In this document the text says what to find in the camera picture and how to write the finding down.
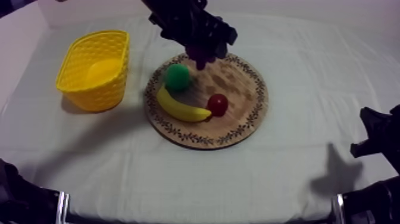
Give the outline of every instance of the green ball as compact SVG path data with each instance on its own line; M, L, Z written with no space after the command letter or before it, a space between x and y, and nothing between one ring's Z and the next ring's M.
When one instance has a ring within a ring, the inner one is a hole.
M165 85L173 91L182 91L190 84L189 69L183 64L172 64L167 68Z

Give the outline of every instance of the basket rim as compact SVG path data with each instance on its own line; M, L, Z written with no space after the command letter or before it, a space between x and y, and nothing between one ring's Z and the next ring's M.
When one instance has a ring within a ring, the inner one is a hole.
M118 66L119 66L118 72L116 72L113 76L110 77L110 79L107 79L104 83L102 83L102 84L100 84L100 85L90 86L90 87L87 87L87 88L75 88L75 89L63 88L63 87L60 85L60 79L61 79L61 76L63 76L65 67L66 67L66 65L67 65L67 61L70 59L73 49L74 49L77 45L81 44L83 41L85 41L85 40L87 40L87 39L89 39L89 38L92 38L92 37L94 37L94 36L104 35L104 34L110 34L110 33L123 33L123 34L126 36L126 40L125 40L124 47L123 47L124 49L123 49L123 52L122 52L122 56L121 56L121 58L120 58L120 59L121 59L121 60L120 60L120 64L118 65ZM60 70L59 70L58 75L57 75L57 79L56 79L56 81L55 81L56 88L57 88L59 91L61 91L61 92L72 93L72 92L91 91L91 90L93 90L93 89L98 89L98 88L101 88L101 87L103 87L103 86L106 86L107 84L111 83L111 82L114 81L116 78L118 78L118 75L122 72L122 66L123 66L123 63L124 63L124 58L125 58L125 56L126 56L126 54L127 54L127 52L128 52L126 46L128 46L128 45L129 45L129 33L126 32L125 30L117 30L117 29L112 29L112 30L100 30L100 31L97 31L97 32L88 33L87 35L84 35L84 36L82 36L82 37L76 39L76 40L70 45L70 47L68 48L67 54L65 55L65 57L64 57L64 59L63 59L63 61L62 61L62 65L61 65L61 67L60 67Z

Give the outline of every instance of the robotic arm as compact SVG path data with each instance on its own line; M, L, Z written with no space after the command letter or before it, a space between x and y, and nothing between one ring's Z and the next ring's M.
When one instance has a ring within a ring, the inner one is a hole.
M204 10L207 0L142 0L152 11L149 20L162 28L161 36L185 47L202 70L207 62L224 58L227 43L233 45L236 30Z

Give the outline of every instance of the decorative border pattern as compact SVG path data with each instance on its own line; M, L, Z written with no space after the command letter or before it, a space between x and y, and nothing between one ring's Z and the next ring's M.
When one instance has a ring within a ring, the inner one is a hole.
M226 133L224 136L220 136L218 138L209 138L204 136L199 136L192 132L184 133L181 129L174 127L174 125L166 120L164 120L163 116L160 116L157 111L157 99L155 97L155 85L160 82L160 77L163 72L172 64L180 64L183 60L188 59L186 54L180 54L173 58L171 61L164 63L160 68L158 68L150 81L147 84L145 91L145 103L148 106L148 113L154 119L154 121L164 128L167 133L171 133L173 135L177 135L179 139L183 142L191 141L192 143L202 143L205 145L213 145L216 147L220 147L224 144L227 144L233 138L241 136L247 129L253 128L255 126L255 121L260 117L259 113L266 107L265 104L265 91L266 87L263 80L259 77L259 75L250 68L247 62L243 61L236 55L228 54L224 61L235 64L238 68L242 69L246 74L249 74L250 78L256 84L256 95L257 95L257 103L252 108L250 114L246 118L246 122L242 125L238 125L235 130L231 130Z

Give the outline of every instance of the white wall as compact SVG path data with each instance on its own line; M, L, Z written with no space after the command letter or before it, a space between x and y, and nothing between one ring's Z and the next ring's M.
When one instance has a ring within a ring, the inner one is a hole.
M47 29L37 2L0 19L0 109L17 86Z
M38 0L51 26L114 17L149 14L140 0ZM399 0L208 0L212 13L270 14L360 27L400 36Z

